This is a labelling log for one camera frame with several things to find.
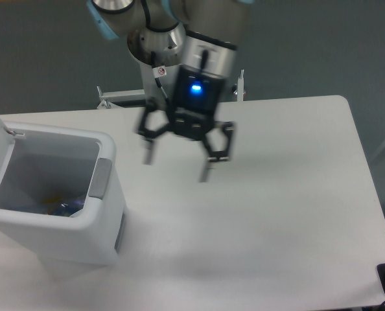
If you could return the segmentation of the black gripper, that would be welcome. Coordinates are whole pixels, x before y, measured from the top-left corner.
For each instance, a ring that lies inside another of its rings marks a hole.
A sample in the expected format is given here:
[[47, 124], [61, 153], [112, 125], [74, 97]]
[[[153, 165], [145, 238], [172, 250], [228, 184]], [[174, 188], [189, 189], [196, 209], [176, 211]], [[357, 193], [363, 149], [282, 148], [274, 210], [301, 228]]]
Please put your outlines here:
[[213, 150], [206, 134], [214, 128], [215, 111], [225, 84], [224, 78], [210, 76], [185, 65], [180, 66], [168, 106], [169, 122], [157, 130], [147, 127], [149, 116], [158, 110], [157, 102], [152, 99], [146, 101], [139, 119], [137, 134], [146, 142], [144, 164], [152, 164], [156, 139], [170, 130], [176, 135], [202, 142], [207, 152], [207, 159], [200, 175], [200, 183], [207, 182], [213, 163], [229, 161], [235, 123], [233, 121], [216, 123], [215, 128], [226, 137], [223, 150]]

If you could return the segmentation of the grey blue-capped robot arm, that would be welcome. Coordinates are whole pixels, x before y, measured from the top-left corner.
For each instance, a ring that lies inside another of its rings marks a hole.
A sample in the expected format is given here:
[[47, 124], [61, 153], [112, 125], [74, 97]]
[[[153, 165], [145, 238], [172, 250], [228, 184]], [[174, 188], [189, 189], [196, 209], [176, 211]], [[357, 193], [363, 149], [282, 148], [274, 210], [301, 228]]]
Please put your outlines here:
[[207, 160], [229, 161], [235, 124], [215, 118], [252, 1], [88, 1], [108, 40], [126, 37], [142, 70], [145, 108], [137, 132], [153, 150], [171, 132], [201, 142]]

